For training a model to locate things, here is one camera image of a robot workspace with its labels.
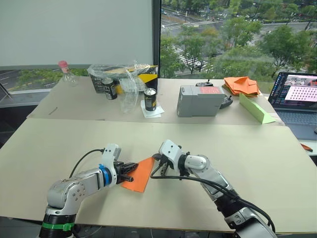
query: laptop screen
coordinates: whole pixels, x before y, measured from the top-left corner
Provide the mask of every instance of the laptop screen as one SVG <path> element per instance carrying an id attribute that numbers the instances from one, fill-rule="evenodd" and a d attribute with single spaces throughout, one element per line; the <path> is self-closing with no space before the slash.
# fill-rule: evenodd
<path id="1" fill-rule="evenodd" d="M 280 72 L 268 101 L 274 108 L 317 110 L 317 74 Z"/>

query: black can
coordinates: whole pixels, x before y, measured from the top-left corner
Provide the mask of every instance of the black can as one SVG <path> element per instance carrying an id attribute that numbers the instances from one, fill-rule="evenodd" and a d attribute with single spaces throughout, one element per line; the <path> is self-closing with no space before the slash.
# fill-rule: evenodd
<path id="1" fill-rule="evenodd" d="M 117 98 L 117 93 L 115 91 L 114 81 L 111 78 L 104 78 L 102 80 L 102 84 L 104 86 L 105 94 L 107 99 L 113 100 Z"/>
<path id="2" fill-rule="evenodd" d="M 144 103 L 147 111 L 155 111 L 157 108 L 157 91 L 154 88 L 144 90 Z"/>

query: gray box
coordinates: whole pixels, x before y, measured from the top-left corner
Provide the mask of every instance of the gray box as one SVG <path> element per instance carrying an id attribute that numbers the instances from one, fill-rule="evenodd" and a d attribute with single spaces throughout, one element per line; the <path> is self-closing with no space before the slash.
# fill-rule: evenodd
<path id="1" fill-rule="evenodd" d="M 225 94 L 221 87 L 181 86 L 177 115 L 179 117 L 215 116 Z"/>

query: white roller blind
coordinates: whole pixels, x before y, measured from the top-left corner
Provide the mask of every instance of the white roller blind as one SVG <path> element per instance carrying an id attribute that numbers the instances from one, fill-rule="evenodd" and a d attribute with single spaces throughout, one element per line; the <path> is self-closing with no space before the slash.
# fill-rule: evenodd
<path id="1" fill-rule="evenodd" d="M 153 63 L 151 0 L 0 0 L 0 67 Z"/>

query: orange paper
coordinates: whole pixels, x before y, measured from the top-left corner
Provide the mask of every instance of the orange paper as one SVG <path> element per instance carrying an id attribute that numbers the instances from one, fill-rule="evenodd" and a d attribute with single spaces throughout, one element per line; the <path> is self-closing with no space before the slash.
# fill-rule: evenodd
<path id="1" fill-rule="evenodd" d="M 251 80 L 249 77 L 228 77 L 224 78 L 226 86 L 230 91 L 237 95 L 243 93 L 247 96 L 255 96 L 260 94 L 258 84 L 255 80 Z"/>
<path id="2" fill-rule="evenodd" d="M 128 174 L 133 178 L 133 182 L 124 181 L 121 186 L 135 192 L 144 192 L 154 165 L 154 158 L 147 158 L 138 164 L 137 169 Z"/>

